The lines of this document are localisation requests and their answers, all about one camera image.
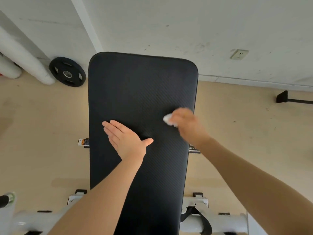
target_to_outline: baseboard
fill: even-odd
[[[231,77],[199,75],[199,81],[211,81],[211,82],[229,83],[229,84],[245,85],[245,86],[269,87],[269,88],[276,88],[276,89],[282,89],[282,90],[298,90],[298,91],[313,92],[313,86],[283,84],[283,83],[266,82],[266,81],[255,81],[255,80],[231,78]]]

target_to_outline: weight plate center hole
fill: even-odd
[[[63,71],[63,74],[68,78],[72,77],[72,74],[69,71]]]

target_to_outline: textured leather surface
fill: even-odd
[[[103,131],[104,120],[154,139],[115,234],[178,234],[189,145],[163,117],[178,107],[194,110],[197,67],[185,59],[103,52],[90,60],[88,80],[91,188],[120,162]]]

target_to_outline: hand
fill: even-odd
[[[104,132],[109,136],[109,141],[119,156],[124,160],[127,157],[139,157],[143,159],[146,154],[146,146],[153,143],[152,138],[140,140],[138,135],[121,123],[111,120],[104,121]]]
[[[180,136],[196,148],[199,148],[202,143],[205,143],[210,138],[200,124],[198,117],[188,108],[174,110],[169,121],[177,124]]]

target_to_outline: left hand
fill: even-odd
[[[141,141],[135,132],[115,120],[111,120],[110,123],[104,121],[102,125],[104,132],[109,136],[110,143],[122,160],[127,157],[143,159],[146,154],[146,146],[153,143],[152,138]]]

